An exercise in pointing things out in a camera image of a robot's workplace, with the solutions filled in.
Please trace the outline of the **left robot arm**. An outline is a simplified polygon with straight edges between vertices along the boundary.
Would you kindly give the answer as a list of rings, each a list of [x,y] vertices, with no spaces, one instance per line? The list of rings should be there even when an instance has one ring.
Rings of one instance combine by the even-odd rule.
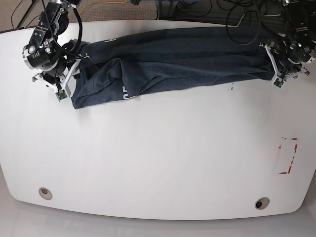
[[[316,59],[316,2],[282,0],[280,17],[285,35],[275,35],[276,42],[261,45],[275,72],[272,83],[279,88],[299,74],[310,74],[304,64]]]

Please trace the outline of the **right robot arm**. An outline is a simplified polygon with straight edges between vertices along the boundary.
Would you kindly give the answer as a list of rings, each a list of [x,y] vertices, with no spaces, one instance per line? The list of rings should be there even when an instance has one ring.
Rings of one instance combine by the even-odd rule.
[[[32,77],[32,81],[44,83],[53,90],[58,100],[70,97],[68,82],[72,76],[79,73],[80,62],[89,58],[88,55],[79,53],[83,46],[79,4],[79,0],[50,0],[47,4],[43,3],[39,23],[22,51],[28,68],[41,70]],[[70,10],[74,12],[79,24],[78,39],[60,45],[57,42],[58,36],[63,34],[69,25]]]

